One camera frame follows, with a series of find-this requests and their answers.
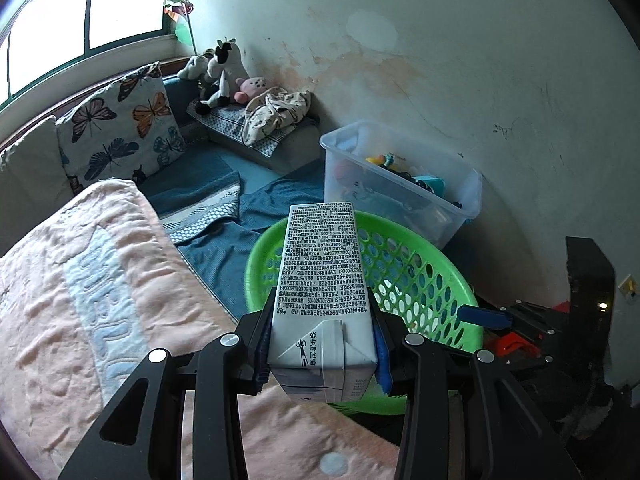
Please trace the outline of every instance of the green plastic basket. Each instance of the green plastic basket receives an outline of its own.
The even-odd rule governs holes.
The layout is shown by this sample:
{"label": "green plastic basket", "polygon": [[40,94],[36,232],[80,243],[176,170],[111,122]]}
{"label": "green plastic basket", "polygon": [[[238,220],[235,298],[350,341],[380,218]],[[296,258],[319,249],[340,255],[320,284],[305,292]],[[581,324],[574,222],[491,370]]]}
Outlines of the green plastic basket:
{"label": "green plastic basket", "polygon": [[[475,352],[482,347],[482,327],[460,322],[458,306],[478,306],[456,267],[430,242],[401,225],[356,211],[360,255],[367,286],[380,308],[402,317],[410,332]],[[244,296],[250,312],[261,310],[278,284],[287,218],[267,229],[254,245],[244,272]],[[346,411],[397,415],[405,397],[369,390],[358,401],[343,402]]]}

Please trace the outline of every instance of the electrical outlet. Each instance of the electrical outlet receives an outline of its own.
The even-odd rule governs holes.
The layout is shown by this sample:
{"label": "electrical outlet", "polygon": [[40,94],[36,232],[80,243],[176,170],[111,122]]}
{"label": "electrical outlet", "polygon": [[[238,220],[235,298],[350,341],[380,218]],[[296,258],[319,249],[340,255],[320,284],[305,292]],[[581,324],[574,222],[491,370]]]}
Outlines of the electrical outlet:
{"label": "electrical outlet", "polygon": [[633,303],[638,297],[638,282],[630,274],[618,285],[618,290],[622,292],[627,303]]}

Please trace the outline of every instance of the patterned blanket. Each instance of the patterned blanket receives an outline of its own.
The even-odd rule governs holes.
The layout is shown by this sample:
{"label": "patterned blanket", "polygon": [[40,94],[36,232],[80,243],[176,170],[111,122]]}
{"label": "patterned blanket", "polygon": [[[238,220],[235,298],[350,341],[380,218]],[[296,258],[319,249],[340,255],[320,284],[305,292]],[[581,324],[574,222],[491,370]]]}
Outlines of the patterned blanket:
{"label": "patterned blanket", "polygon": [[[246,117],[244,115],[244,107],[238,105],[229,105],[221,108],[214,108],[208,115],[199,115],[195,111],[195,104],[199,102],[197,99],[189,103],[187,107],[187,113],[196,119],[199,123],[204,124],[207,128],[233,139],[235,142],[244,144],[242,142],[242,132],[244,131],[244,122]],[[278,145],[296,128],[308,126],[309,124],[316,124],[316,122],[309,118],[303,118],[297,124],[290,124],[281,130],[274,130],[268,137],[264,137],[248,146],[252,150],[263,154],[267,158],[271,158],[273,152],[276,151]]]}
{"label": "patterned blanket", "polygon": [[[233,329],[135,185],[99,182],[0,259],[0,418],[39,477],[53,480],[150,349],[180,355]],[[238,400],[252,480],[393,478],[398,448],[331,407],[295,404],[274,381]],[[185,480],[192,418],[193,395]]]}

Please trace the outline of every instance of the scissors icon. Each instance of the scissors icon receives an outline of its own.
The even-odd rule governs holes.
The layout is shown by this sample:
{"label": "scissors icon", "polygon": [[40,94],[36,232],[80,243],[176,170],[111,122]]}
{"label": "scissors icon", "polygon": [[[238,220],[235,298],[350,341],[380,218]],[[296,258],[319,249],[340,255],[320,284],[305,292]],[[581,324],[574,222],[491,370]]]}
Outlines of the scissors icon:
{"label": "scissors icon", "polygon": [[306,341],[298,339],[298,341],[296,342],[296,347],[300,348],[300,364],[301,366],[307,367],[308,363],[306,361],[305,346]]}

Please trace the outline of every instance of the wall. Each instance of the wall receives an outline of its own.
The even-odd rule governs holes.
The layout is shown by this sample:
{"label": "wall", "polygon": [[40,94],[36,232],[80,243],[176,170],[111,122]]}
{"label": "wall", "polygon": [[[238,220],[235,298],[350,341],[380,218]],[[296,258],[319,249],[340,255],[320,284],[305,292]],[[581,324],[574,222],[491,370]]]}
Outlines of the wall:
{"label": "wall", "polygon": [[[565,235],[640,276],[640,52],[606,0],[191,1],[199,49],[238,38],[250,74],[314,91],[323,130],[385,121],[481,171],[456,247],[490,300],[566,300]],[[616,384],[640,378],[621,300]]]}

